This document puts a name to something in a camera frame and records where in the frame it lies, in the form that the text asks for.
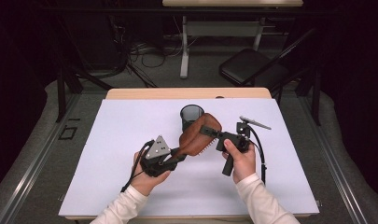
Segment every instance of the person's right hand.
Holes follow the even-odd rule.
[[[224,147],[227,152],[223,152],[223,157],[227,159],[230,154],[234,159],[232,179],[235,184],[256,172],[256,152],[253,144],[249,145],[245,153],[240,152],[230,139],[224,140]]]

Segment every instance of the black handle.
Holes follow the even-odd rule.
[[[226,160],[226,164],[224,165],[223,172],[221,172],[224,175],[231,175],[232,168],[234,166],[234,159],[232,158],[232,155],[229,154],[229,157]]]

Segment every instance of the black cup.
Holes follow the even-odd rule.
[[[180,118],[182,118],[182,131],[184,132],[203,113],[203,109],[198,105],[186,105],[183,107],[182,110],[180,110]]]

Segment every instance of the black device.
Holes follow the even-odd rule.
[[[259,155],[261,159],[261,180],[265,184],[265,170],[267,169],[267,167],[265,164],[265,158],[264,158],[261,142],[256,132],[252,129],[252,127],[248,125],[248,123],[252,123],[266,129],[271,129],[271,128],[261,125],[255,122],[254,120],[246,119],[242,116],[240,117],[240,119],[242,122],[237,122],[236,124],[237,134],[228,133],[228,132],[224,132],[224,133],[219,132],[206,126],[202,126],[200,133],[217,138],[218,143],[217,143],[216,150],[218,151],[222,151],[222,152],[227,151],[227,149],[224,147],[223,142],[226,139],[230,139],[232,143],[237,147],[237,149],[244,153],[248,151],[250,143],[253,143],[252,141],[250,141],[250,133],[254,134],[259,144],[258,149],[259,149]],[[222,174],[231,175],[232,168],[233,168],[233,158],[232,158],[232,155],[229,155],[224,165]]]
[[[240,117],[240,119],[242,122],[237,122],[236,124],[237,134],[217,131],[205,125],[201,127],[200,133],[217,138],[218,143],[217,143],[216,150],[218,151],[222,151],[222,152],[227,151],[227,149],[224,147],[223,142],[225,139],[230,139],[234,143],[234,145],[237,147],[237,149],[243,153],[248,151],[250,144],[254,144],[250,140],[250,134],[251,133],[254,134],[258,142],[257,147],[259,149],[259,155],[261,159],[261,180],[265,184],[265,170],[267,169],[267,167],[265,164],[265,158],[264,158],[261,142],[256,132],[253,130],[252,127],[248,125],[248,123],[258,125],[266,129],[271,129],[271,128],[264,126],[262,124],[259,124],[255,122],[254,120],[246,119],[242,116]],[[173,171],[176,168],[177,164],[183,161],[187,156],[187,155],[180,155],[175,159],[168,158],[168,156],[170,155],[173,156],[178,150],[179,150],[179,147],[170,149],[161,135],[159,135],[156,140],[151,140],[145,143],[144,146],[139,151],[140,156],[138,156],[138,158],[136,159],[134,163],[131,177],[129,181],[127,182],[127,184],[122,188],[121,192],[126,190],[126,188],[128,188],[128,186],[131,184],[132,179],[136,177],[136,175],[134,175],[134,172],[139,162],[140,162],[140,165],[142,166],[143,172],[145,172],[147,175],[150,175],[150,176],[159,176],[168,170]],[[232,168],[233,168],[233,158],[232,158],[232,155],[229,155],[224,165],[222,174],[231,175]]]

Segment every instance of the black cable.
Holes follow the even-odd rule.
[[[258,144],[256,144],[255,142],[253,141],[250,141],[253,145],[255,145],[256,148],[259,148]]]
[[[156,68],[156,67],[160,67],[161,65],[163,65],[165,63],[165,59],[166,59],[166,56],[163,52],[161,52],[161,55],[162,55],[162,61],[159,63],[159,64],[156,64],[156,65],[146,65],[144,60],[145,60],[145,56],[148,55],[150,53],[143,53],[142,54],[142,60],[141,60],[141,63],[144,67],[147,67],[147,68]]]
[[[262,149],[262,146],[261,146],[260,139],[259,139],[258,135],[256,134],[255,130],[250,126],[248,126],[248,128],[249,128],[250,132],[252,132],[252,134],[255,135],[256,141],[259,144],[258,149],[259,149],[260,160],[261,160],[261,180],[265,185],[265,170],[267,170],[267,166],[265,164],[264,152],[263,152],[263,149]]]
[[[172,49],[170,52],[165,52],[165,56],[169,57],[169,56],[175,56],[175,51],[178,49],[178,47],[180,46],[180,50],[182,50],[182,39],[180,38],[179,41],[174,41],[175,42],[175,46],[173,48],[168,48],[168,49]]]
[[[136,170],[136,167],[138,166],[138,163],[140,162],[141,158],[142,158],[142,153],[143,151],[145,150],[146,147],[151,147],[154,143],[154,140],[151,140],[151,141],[148,141],[146,142],[142,148],[139,150],[138,152],[138,156],[136,157],[136,160],[135,160],[135,163],[133,164],[133,169],[131,170],[131,175],[130,175],[130,178],[128,179],[127,183],[125,184],[124,187],[122,187],[121,189],[121,192],[124,192],[130,185],[131,185],[131,182],[133,181],[133,179],[135,177],[137,177],[138,175],[142,174],[142,172],[140,172],[139,174],[135,174],[135,170]]]
[[[157,88],[157,85],[138,67],[135,67],[131,63],[127,63],[127,67],[130,68],[130,70],[134,72],[142,80],[142,82],[146,85],[146,87]]]

